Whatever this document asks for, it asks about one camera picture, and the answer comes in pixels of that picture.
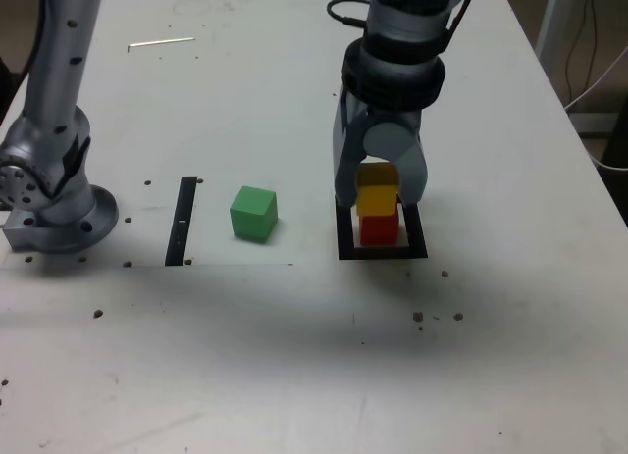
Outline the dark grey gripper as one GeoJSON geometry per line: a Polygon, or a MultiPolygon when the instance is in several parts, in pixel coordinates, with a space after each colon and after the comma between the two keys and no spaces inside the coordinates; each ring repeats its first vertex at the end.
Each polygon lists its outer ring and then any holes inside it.
{"type": "Polygon", "coordinates": [[[345,86],[341,89],[333,127],[334,187],[341,206],[351,208],[356,202],[357,169],[366,153],[395,166],[403,205],[421,200],[427,184],[419,137],[422,114],[422,110],[392,112],[367,107],[345,86]],[[374,124],[369,129],[368,118],[374,124]]]}

